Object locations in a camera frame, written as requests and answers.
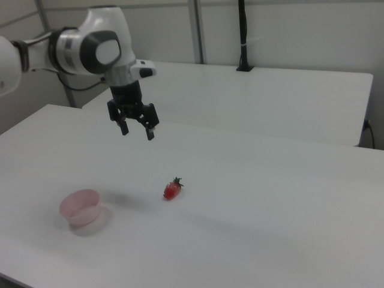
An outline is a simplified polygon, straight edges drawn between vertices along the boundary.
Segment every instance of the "white wall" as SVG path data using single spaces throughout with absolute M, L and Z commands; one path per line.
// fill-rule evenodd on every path
M 83 7 L 121 5 L 137 58 L 195 63 L 186 0 L 45 0 L 43 4 L 51 28 L 80 26 L 87 13 Z M 68 76 L 68 80 L 71 86 L 77 88 L 87 87 L 98 81 L 96 77 L 89 76 Z M 82 107 L 105 89 L 106 85 L 99 85 L 90 91 L 73 92 L 73 95 L 78 107 Z
M 5 38 L 24 40 L 44 31 L 34 0 L 0 0 L 0 7 L 0 35 Z M 15 91 L 0 97 L 0 134 L 46 104 L 68 105 L 56 76 L 25 73 Z
M 246 5 L 246 13 L 248 40 L 261 38 L 248 47 L 253 65 L 373 74 L 367 116 L 384 149 L 384 3 Z M 203 0 L 202 22 L 207 63 L 238 65 L 237 6 Z

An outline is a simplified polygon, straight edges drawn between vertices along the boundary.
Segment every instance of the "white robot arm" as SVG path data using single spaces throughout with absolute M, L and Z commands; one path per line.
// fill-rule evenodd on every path
M 145 128 L 148 140 L 159 123 L 154 105 L 142 103 L 139 79 L 156 74 L 151 61 L 138 60 L 119 7 L 98 6 L 88 10 L 78 28 L 65 27 L 27 41 L 0 37 L 0 95 L 15 90 L 22 72 L 45 69 L 66 74 L 105 77 L 113 99 L 108 102 L 111 120 L 128 133 L 126 118 Z

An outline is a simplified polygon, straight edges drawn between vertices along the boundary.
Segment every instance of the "table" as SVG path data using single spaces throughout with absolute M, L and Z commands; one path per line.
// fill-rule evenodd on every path
M 140 81 L 160 121 L 355 146 L 372 75 L 156 62 Z M 83 109 L 108 116 L 110 90 Z
M 46 106 L 0 136 L 0 273 L 32 287 L 383 287 L 384 154 Z M 185 185 L 173 201 L 173 177 Z M 72 229 L 69 193 L 103 213 Z

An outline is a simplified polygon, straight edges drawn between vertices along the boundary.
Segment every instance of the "pink bowl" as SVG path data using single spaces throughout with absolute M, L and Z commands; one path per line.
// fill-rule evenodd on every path
M 76 191 L 60 204 L 60 214 L 74 226 L 82 226 L 94 221 L 100 212 L 100 195 L 91 189 Z

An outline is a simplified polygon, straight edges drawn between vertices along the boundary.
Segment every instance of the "white table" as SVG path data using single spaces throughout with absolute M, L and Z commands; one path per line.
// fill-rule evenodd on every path
M 0 273 L 39 288 L 383 287 L 384 154 L 46 106 L 0 136 Z M 171 202 L 173 177 L 185 185 Z M 61 200 L 101 193 L 71 229 Z
M 372 75 L 157 62 L 140 81 L 160 121 L 315 142 L 359 143 Z M 83 107 L 108 117 L 110 90 Z

